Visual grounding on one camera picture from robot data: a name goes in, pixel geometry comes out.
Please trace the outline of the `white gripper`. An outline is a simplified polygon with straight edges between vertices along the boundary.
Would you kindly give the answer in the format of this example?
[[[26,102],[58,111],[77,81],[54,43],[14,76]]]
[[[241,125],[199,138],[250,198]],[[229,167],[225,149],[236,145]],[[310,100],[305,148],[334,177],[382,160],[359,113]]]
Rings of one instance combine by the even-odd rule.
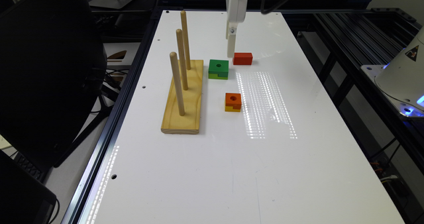
[[[227,8],[227,57],[232,58],[235,54],[235,44],[237,37],[237,23],[244,21],[248,0],[226,0]]]

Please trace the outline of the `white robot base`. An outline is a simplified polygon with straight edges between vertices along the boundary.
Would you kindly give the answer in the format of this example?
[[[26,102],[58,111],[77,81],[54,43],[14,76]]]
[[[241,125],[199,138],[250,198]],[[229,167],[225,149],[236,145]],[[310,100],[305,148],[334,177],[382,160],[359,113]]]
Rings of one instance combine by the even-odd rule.
[[[401,116],[423,118],[423,30],[388,64],[361,70]]]

